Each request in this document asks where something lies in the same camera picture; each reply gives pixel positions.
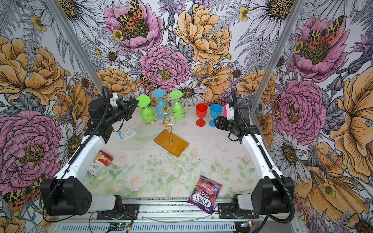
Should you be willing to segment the blue front wine glass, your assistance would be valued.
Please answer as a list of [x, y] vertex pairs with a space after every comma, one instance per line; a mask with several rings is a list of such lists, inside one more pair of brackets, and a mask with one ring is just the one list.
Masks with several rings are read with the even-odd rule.
[[219, 104], [211, 105], [210, 116], [211, 116], [212, 120], [209, 121], [209, 126], [210, 127], [212, 127], [212, 128], [216, 127], [214, 120], [217, 119], [221, 115], [222, 110], [223, 110], [223, 107]]

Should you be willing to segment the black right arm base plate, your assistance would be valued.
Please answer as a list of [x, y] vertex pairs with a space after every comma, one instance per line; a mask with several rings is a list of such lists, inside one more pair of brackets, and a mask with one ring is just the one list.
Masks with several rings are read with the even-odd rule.
[[254, 212], [250, 210], [241, 210], [236, 204], [219, 203], [217, 204], [217, 214], [219, 219], [254, 219], [258, 218]]

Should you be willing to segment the red wine glass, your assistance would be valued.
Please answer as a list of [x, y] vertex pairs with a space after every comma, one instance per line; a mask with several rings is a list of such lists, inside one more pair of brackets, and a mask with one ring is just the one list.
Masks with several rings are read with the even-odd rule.
[[198, 117], [198, 120], [196, 121], [196, 125], [199, 127], [204, 127], [206, 125], [206, 122], [204, 118], [207, 115], [208, 106], [204, 103], [200, 103], [196, 106], [196, 116]]

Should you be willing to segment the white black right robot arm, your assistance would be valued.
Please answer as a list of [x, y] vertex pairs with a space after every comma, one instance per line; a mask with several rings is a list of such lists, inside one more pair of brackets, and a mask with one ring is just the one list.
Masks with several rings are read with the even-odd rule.
[[289, 223], [295, 216], [293, 203], [294, 181], [286, 177], [275, 165], [264, 146], [260, 130], [245, 126], [241, 119], [227, 119], [219, 116], [214, 120], [216, 128], [234, 134], [246, 149], [255, 166], [258, 182], [248, 194], [237, 194], [232, 200], [232, 212], [236, 216], [251, 213], [266, 215], [279, 223]]

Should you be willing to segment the pink wine glass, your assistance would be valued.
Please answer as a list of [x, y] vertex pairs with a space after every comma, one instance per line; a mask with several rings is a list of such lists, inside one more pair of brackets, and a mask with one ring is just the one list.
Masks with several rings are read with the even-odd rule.
[[228, 108], [229, 108], [229, 105], [227, 104], [227, 105], [224, 107], [224, 109], [223, 109], [223, 115], [224, 115], [225, 117], [228, 116]]

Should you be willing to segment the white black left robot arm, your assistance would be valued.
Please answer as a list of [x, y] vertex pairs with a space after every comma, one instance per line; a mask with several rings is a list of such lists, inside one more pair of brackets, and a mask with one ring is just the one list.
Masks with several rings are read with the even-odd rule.
[[94, 100], [88, 105], [90, 119], [82, 144], [53, 178], [41, 183], [44, 215], [123, 214], [124, 207], [119, 195], [94, 195], [83, 182], [97, 154], [113, 133], [113, 124], [130, 120], [137, 106], [137, 100], [117, 100], [115, 106], [108, 100]]

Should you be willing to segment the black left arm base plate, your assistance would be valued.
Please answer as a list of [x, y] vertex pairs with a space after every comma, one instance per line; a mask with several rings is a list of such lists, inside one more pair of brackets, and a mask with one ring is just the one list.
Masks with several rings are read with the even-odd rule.
[[124, 204], [120, 210], [102, 211], [97, 214], [97, 220], [137, 220], [139, 204]]

